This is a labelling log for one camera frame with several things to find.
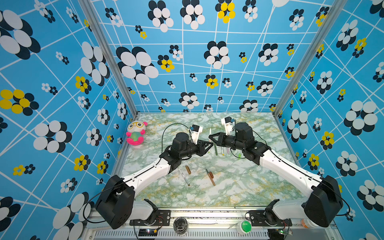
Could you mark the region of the aluminium frame post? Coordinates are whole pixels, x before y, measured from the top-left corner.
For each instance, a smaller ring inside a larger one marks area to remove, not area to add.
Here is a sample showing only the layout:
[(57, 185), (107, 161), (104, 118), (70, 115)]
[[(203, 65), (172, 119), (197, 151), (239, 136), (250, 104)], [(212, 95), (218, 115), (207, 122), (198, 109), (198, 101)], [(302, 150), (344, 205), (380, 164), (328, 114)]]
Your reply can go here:
[(130, 96), (130, 93), (128, 92), (128, 87), (123, 79), (123, 76), (118, 68), (118, 64), (116, 63), (112, 50), (108, 45), (107, 39), (104, 35), (104, 32), (102, 30), (102, 26), (99, 23), (96, 15), (96, 11), (93, 9), (91, 1), (86, 0), (79, 0), (79, 4), (87, 18), (87, 20), (90, 22), (91, 27), (93, 27), (93, 33), (95, 35), (95, 38), (102, 49), (102, 52), (106, 58), (106, 61), (109, 65), (109, 68), (111, 70), (111, 73), (114, 75), (117, 85), (125, 98), (127, 105), (131, 111), (131, 114), (133, 116), (133, 120), (136, 120), (138, 111), (134, 104), (133, 99)]
[(273, 113), (276, 120), (278, 119), (279, 113), (288, 102), (294, 87), (299, 83), (305, 70), (308, 68), (309, 64), (311, 63), (318, 47), (325, 40), (326, 36), (328, 35), (329, 31), (335, 24), (335, 21), (339, 17), (346, 3), (347, 3), (347, 0), (337, 0), (337, 1), (334, 1), (333, 5), (331, 6), (327, 19), (325, 20), (325, 22), (322, 24), (322, 26), (319, 28), (318, 32), (316, 33), (313, 41), (311, 42), (309, 48), (304, 54), (304, 57), (302, 58), (302, 60), (300, 61), (300, 64), (298, 65), (298, 69), (296, 70), (294, 77), (292, 78), (292, 80), (290, 80), (279, 102), (277, 103), (277, 107)]

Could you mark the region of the white pen left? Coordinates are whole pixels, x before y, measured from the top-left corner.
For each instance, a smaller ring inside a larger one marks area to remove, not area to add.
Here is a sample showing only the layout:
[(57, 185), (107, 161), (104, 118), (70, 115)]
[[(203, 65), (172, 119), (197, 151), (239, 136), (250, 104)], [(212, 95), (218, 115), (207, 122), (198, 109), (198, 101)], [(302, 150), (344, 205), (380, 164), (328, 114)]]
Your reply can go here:
[(186, 176), (183, 174), (183, 172), (180, 169), (178, 169), (178, 171), (181, 174), (181, 176), (184, 179), (184, 181), (186, 182), (187, 186), (190, 187), (190, 183), (188, 182)]

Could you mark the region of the white pill bottle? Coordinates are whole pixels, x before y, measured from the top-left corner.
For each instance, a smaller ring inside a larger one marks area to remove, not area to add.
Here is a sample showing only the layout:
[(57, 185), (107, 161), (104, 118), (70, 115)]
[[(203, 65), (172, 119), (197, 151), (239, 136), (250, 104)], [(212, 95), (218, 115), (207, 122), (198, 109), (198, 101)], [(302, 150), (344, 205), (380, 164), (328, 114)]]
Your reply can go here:
[(301, 225), (306, 229), (317, 228), (319, 225), (315, 224), (310, 219), (301, 219)]

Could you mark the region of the pink white plush toy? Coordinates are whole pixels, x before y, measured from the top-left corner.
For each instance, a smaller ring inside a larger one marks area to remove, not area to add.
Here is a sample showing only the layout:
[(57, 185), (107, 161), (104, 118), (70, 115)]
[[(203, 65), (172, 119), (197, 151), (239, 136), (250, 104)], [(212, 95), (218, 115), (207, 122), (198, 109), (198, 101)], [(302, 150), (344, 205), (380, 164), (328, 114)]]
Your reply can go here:
[(127, 127), (127, 143), (132, 146), (141, 145), (144, 142), (147, 122), (134, 121)]

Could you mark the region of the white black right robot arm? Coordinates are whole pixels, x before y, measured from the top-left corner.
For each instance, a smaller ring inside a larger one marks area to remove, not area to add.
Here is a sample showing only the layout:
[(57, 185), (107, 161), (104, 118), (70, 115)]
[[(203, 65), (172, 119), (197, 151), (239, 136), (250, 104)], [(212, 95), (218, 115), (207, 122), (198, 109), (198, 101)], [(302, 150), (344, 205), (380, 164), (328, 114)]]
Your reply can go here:
[(337, 180), (331, 176), (321, 177), (289, 162), (266, 143), (256, 141), (255, 132), (247, 123), (235, 124), (233, 129), (234, 135), (227, 130), (209, 138), (219, 147), (242, 151), (247, 160), (274, 172), (303, 194), (301, 199), (273, 200), (265, 208), (265, 221), (276, 225), (286, 219), (303, 219), (327, 228), (344, 205)]

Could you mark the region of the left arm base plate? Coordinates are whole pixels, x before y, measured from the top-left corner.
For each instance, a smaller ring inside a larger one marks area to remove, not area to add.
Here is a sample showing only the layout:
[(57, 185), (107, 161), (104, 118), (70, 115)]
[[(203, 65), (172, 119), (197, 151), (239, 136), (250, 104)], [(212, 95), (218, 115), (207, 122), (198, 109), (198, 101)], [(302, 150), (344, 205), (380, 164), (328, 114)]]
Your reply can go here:
[(146, 226), (146, 227), (161, 227), (169, 226), (171, 219), (170, 210), (157, 210), (154, 211), (147, 219), (144, 220), (130, 220), (130, 226)]

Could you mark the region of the aluminium frame post left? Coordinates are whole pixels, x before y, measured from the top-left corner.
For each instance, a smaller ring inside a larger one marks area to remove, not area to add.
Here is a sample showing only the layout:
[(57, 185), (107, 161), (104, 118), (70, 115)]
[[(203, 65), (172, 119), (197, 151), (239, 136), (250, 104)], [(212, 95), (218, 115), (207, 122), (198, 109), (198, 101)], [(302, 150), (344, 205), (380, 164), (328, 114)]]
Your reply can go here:
[(91, 1), (86, 0), (79, 0), (79, 4), (87, 18), (87, 20), (90, 22), (91, 27), (93, 27), (93, 33), (95, 35), (95, 38), (102, 49), (102, 52), (106, 58), (106, 61), (109, 65), (109, 68), (111, 70), (111, 73), (114, 75), (117, 85), (125, 98), (127, 105), (131, 111), (131, 114), (133, 116), (133, 120), (136, 120), (138, 111), (134, 104), (133, 99), (130, 96), (130, 93), (128, 92), (128, 87), (123, 79), (123, 76), (118, 68), (118, 64), (116, 63), (112, 50), (108, 45), (107, 39), (104, 35), (104, 32), (102, 30), (102, 26), (99, 23), (96, 15), (96, 11), (93, 9)]

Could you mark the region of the aluminium frame post right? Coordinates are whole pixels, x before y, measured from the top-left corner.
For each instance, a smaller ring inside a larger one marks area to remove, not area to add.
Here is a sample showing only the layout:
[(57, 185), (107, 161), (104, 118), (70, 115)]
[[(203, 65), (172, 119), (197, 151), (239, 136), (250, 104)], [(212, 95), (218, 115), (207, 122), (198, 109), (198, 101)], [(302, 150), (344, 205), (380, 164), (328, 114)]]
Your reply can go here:
[(327, 19), (325, 20), (325, 22), (322, 24), (322, 26), (319, 28), (318, 32), (316, 33), (313, 41), (311, 42), (309, 48), (304, 54), (304, 57), (302, 58), (302, 60), (300, 61), (300, 64), (298, 65), (298, 69), (296, 70), (294, 77), (292, 78), (292, 80), (290, 80), (279, 102), (277, 103), (277, 107), (273, 113), (276, 120), (278, 119), (279, 113), (288, 102), (294, 87), (299, 83), (305, 70), (308, 68), (309, 64), (311, 63), (318, 47), (325, 40), (326, 36), (328, 35), (329, 31), (335, 24), (335, 21), (339, 17), (346, 3), (347, 3), (347, 0), (337, 0), (337, 1), (334, 1), (333, 5), (331, 6)]

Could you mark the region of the green push button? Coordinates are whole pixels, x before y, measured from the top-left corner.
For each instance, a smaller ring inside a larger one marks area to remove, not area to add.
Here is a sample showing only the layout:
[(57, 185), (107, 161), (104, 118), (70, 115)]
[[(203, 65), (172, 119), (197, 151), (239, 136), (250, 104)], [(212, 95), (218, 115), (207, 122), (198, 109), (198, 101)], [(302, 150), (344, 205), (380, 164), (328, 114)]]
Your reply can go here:
[(236, 224), (236, 230), (239, 235), (245, 235), (252, 231), (251, 222), (244, 220)]

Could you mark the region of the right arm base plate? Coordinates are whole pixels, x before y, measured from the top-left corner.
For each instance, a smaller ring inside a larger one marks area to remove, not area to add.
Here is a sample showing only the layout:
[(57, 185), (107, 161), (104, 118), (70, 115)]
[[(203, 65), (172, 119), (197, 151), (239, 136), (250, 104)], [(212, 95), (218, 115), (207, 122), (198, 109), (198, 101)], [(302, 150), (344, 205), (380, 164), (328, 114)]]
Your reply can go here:
[(291, 227), (291, 219), (281, 220), (278, 219), (273, 213), (262, 211), (262, 210), (252, 210), (246, 212), (245, 218), (247, 221), (251, 222), (253, 227)]

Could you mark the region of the aluminium front rail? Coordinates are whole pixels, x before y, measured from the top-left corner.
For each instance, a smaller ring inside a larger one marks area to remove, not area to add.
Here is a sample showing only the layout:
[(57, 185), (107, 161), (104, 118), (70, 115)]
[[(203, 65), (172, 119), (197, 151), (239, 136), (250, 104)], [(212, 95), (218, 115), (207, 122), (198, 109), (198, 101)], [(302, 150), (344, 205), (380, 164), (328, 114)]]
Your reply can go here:
[[(301, 220), (293, 219), (291, 227), (252, 227), (252, 231), (239, 235), (236, 224), (244, 221), (246, 212), (255, 207), (219, 208), (170, 208), (169, 226), (146, 227), (123, 224), (113, 230), (106, 223), (98, 223), (101, 216), (91, 214), (93, 223), (88, 224), (83, 240), (341, 240), (342, 236), (335, 223), (327, 228), (306, 229)], [(173, 228), (178, 217), (187, 219), (189, 228), (184, 235), (178, 235)]]

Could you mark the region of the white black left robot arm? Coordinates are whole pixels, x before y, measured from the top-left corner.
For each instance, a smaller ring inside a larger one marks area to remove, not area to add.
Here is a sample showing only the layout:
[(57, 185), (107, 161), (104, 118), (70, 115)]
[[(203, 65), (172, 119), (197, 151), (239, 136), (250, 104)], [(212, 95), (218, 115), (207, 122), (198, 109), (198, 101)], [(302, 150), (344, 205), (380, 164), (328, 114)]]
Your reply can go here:
[(155, 223), (158, 207), (148, 199), (136, 201), (136, 196), (157, 179), (176, 170), (182, 161), (194, 155), (204, 156), (213, 145), (212, 142), (190, 140), (186, 133), (176, 134), (172, 145), (149, 166), (122, 178), (112, 176), (95, 204), (96, 211), (113, 230), (134, 220)]

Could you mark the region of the clear glass jar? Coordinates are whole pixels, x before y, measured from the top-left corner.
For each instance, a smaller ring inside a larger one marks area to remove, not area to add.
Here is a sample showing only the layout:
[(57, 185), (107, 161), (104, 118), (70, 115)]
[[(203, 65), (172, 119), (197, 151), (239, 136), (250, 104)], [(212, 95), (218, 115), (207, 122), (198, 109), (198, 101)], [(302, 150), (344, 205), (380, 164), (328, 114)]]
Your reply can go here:
[(174, 220), (173, 228), (176, 234), (184, 235), (189, 228), (189, 224), (186, 218), (178, 217)]

